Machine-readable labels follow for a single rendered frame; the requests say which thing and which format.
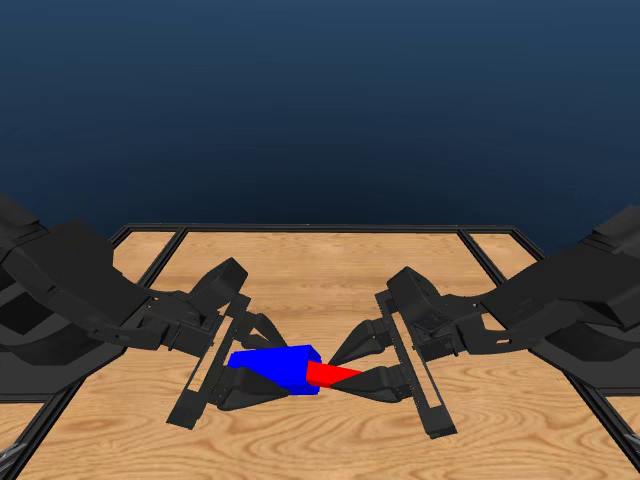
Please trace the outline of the blue hollow socket block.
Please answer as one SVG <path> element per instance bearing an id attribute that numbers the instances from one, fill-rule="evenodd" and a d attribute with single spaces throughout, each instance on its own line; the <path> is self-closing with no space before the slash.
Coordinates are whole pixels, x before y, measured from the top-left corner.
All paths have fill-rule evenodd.
<path id="1" fill-rule="evenodd" d="M 317 395 L 320 388 L 306 380 L 308 362 L 321 363 L 321 355 L 311 345 L 236 351 L 227 365 L 246 367 L 262 375 L 291 395 Z"/>

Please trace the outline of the thin red peg bar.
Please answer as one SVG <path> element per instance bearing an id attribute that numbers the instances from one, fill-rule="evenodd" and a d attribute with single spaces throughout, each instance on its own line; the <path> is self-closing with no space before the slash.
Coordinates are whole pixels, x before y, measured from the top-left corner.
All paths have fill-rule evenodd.
<path id="1" fill-rule="evenodd" d="M 308 361 L 305 380 L 313 387 L 331 388 L 333 384 L 359 374 L 361 374 L 359 370 Z"/>

